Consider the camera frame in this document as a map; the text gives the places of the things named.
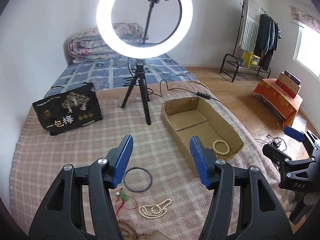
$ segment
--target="checkered cloth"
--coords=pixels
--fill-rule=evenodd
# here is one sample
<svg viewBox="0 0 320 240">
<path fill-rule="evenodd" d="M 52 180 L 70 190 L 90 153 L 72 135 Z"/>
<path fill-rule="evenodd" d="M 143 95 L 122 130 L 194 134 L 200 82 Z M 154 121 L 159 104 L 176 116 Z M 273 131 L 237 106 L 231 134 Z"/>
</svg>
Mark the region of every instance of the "checkered cloth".
<svg viewBox="0 0 320 240">
<path fill-rule="evenodd" d="M 31 110 L 17 143 L 12 163 L 12 217 L 25 232 L 28 232 L 44 195 L 65 164 L 71 163 L 75 167 L 90 165 L 105 157 L 111 148 L 117 147 L 125 134 L 131 134 L 134 147 L 128 168 L 140 166 L 148 169 L 153 176 L 153 184 L 143 193 L 127 190 L 128 195 L 134 197 L 139 205 L 160 203 L 167 198 L 172 199 L 172 204 L 168 206 L 167 214 L 161 218 L 145 219 L 139 214 L 138 209 L 122 209 L 119 218 L 130 220 L 138 233 L 159 230 L 174 240 L 198 239 L 213 192 L 208 191 L 200 180 L 192 175 L 160 119 L 164 101 L 191 96 L 191 93 L 167 94 L 162 98 L 152 96 L 149 103 L 151 126 L 146 124 L 141 98 L 130 98 L 124 109 L 120 108 L 121 99 L 100 101 L 104 117 L 102 121 L 57 136 L 49 136 L 39 124 L 35 112 Z M 223 105 L 214 100 L 208 100 L 208 103 L 234 127 L 244 142 L 243 149 L 229 163 L 241 168 L 258 166 L 283 203 L 285 195 L 278 187 L 279 174 L 272 163 L 263 156 L 253 137 Z M 138 178 L 139 175 L 132 176 L 128 175 L 128 182 L 130 181 L 132 187 L 136 187 L 139 184 L 134 181 L 134 176 Z M 125 189 L 123 184 L 118 185 L 118 189 L 121 187 Z M 118 189 L 110 190 L 113 203 Z M 88 219 L 90 216 L 87 195 L 87 191 L 84 192 L 86 226 L 88 232 L 93 233 L 92 222 Z M 239 190 L 236 189 L 229 233 L 236 230 L 238 204 Z"/>
</svg>

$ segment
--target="blue gripper pad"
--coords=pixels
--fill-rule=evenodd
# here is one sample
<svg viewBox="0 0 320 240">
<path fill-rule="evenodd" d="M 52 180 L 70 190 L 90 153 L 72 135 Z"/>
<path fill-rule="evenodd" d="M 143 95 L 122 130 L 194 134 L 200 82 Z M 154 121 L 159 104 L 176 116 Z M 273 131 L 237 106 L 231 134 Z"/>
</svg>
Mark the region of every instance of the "blue gripper pad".
<svg viewBox="0 0 320 240">
<path fill-rule="evenodd" d="M 204 159 L 202 149 L 204 149 L 200 140 L 193 136 L 190 139 L 190 152 L 199 174 L 200 181 L 206 188 L 209 188 L 211 182 L 209 178 L 209 166 Z"/>
<path fill-rule="evenodd" d="M 305 141 L 305 137 L 304 137 L 304 133 L 303 132 L 299 132 L 298 130 L 287 126 L 283 129 L 284 134 L 287 136 L 290 136 L 291 138 L 295 139 L 298 142 L 304 142 Z"/>
<path fill-rule="evenodd" d="M 116 148 L 112 160 L 109 160 L 107 156 L 107 159 L 110 161 L 110 166 L 114 167 L 112 179 L 112 186 L 114 188 L 116 188 L 118 184 L 122 182 L 123 175 L 130 160 L 132 150 L 133 138 L 130 134 L 127 134 L 122 139 L 119 147 Z"/>
</svg>

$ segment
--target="black bag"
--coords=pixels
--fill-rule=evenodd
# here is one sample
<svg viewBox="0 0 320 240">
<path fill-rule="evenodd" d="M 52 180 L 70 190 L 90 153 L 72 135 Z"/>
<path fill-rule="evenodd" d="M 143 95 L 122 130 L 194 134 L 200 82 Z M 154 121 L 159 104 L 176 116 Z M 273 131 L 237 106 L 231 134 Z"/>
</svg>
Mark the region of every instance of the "black bag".
<svg viewBox="0 0 320 240">
<path fill-rule="evenodd" d="M 102 120 L 100 106 L 92 83 L 33 103 L 42 127 L 50 135 Z"/>
</svg>

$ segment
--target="blue patterned bed sheet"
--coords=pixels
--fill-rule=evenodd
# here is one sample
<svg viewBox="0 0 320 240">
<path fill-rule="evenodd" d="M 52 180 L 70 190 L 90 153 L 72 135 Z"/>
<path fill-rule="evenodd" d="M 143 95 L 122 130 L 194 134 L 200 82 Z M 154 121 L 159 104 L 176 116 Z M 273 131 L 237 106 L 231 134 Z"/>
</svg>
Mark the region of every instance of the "blue patterned bed sheet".
<svg viewBox="0 0 320 240">
<path fill-rule="evenodd" d="M 96 91 L 128 87 L 132 80 L 128 62 L 134 73 L 137 61 L 127 57 L 72 64 L 53 85 L 63 86 L 64 88 L 54 88 L 46 96 L 81 87 L 83 82 L 92 82 Z M 198 81 L 191 72 L 188 72 L 167 54 L 146 59 L 145 65 L 147 84 L 160 83 L 163 79 L 167 82 Z"/>
</svg>

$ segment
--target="wooden floor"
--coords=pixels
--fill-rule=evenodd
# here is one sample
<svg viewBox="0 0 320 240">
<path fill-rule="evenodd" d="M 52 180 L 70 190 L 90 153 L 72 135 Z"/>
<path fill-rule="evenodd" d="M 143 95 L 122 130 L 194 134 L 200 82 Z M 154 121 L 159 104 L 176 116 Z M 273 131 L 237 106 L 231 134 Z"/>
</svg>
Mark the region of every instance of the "wooden floor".
<svg viewBox="0 0 320 240">
<path fill-rule="evenodd" d="M 280 150 L 289 155 L 292 160 L 308 158 L 308 154 L 303 145 L 283 133 L 282 120 L 271 108 L 262 100 L 254 97 L 252 91 L 259 84 L 258 80 L 236 79 L 231 82 L 225 74 L 220 74 L 219 69 L 187 67 L 200 82 L 205 84 L 210 91 L 239 119 L 255 139 L 270 141 L 267 135 L 281 137 L 287 145 L 285 150 L 284 143 Z M 311 130 L 317 136 L 319 134 L 312 126 L 305 115 L 299 111 L 294 119 L 293 128 L 301 131 Z"/>
</svg>

